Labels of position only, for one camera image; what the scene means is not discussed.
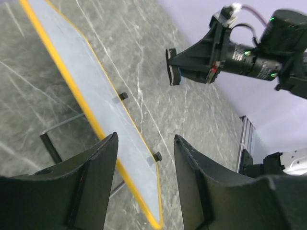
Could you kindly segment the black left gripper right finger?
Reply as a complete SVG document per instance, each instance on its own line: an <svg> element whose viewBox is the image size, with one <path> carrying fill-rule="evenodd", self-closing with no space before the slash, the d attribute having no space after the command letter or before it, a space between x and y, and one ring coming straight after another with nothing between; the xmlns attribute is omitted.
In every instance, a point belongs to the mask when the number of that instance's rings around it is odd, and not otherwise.
<svg viewBox="0 0 307 230"><path fill-rule="evenodd" d="M175 166L187 230L304 230L307 178L236 173L174 138Z"/></svg>

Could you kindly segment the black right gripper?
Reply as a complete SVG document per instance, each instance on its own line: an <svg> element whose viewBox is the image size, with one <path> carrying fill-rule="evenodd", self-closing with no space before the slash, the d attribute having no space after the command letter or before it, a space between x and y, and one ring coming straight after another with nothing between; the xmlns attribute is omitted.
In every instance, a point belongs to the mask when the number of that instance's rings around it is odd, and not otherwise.
<svg viewBox="0 0 307 230"><path fill-rule="evenodd" d="M214 21L208 33L196 44L169 57L167 64L178 66L178 83L182 78L204 84L213 83L218 71L244 75L260 80L278 80L278 88L307 86L307 16L289 10L275 10L265 23L254 46L230 40L234 26L226 28ZM192 70L189 66L209 66Z"/></svg>

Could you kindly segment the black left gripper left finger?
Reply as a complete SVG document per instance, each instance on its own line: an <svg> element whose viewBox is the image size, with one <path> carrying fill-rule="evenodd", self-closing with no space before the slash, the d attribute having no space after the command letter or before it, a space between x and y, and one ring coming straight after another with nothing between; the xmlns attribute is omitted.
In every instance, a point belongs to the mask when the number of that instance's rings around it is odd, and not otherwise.
<svg viewBox="0 0 307 230"><path fill-rule="evenodd" d="M3 230L101 230L118 154L112 133L66 161L0 178Z"/></svg>

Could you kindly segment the blue whiteboard eraser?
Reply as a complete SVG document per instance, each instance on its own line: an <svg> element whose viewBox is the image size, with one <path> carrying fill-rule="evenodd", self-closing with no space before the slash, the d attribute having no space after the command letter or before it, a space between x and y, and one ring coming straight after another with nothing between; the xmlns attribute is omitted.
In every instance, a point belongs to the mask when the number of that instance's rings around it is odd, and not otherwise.
<svg viewBox="0 0 307 230"><path fill-rule="evenodd" d="M177 55L175 48L167 48L165 50L166 57L166 67L169 77L169 82L171 86L176 86L180 84L181 73L179 67L181 66L181 59Z"/></svg>

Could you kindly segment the yellow framed whiteboard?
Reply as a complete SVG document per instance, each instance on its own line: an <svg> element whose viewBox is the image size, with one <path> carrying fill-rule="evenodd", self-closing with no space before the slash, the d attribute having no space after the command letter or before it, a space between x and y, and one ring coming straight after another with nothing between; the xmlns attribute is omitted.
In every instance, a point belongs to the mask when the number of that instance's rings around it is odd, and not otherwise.
<svg viewBox="0 0 307 230"><path fill-rule="evenodd" d="M48 0L21 5L99 138L118 135L117 169L157 230L163 227L157 162L83 33Z"/></svg>

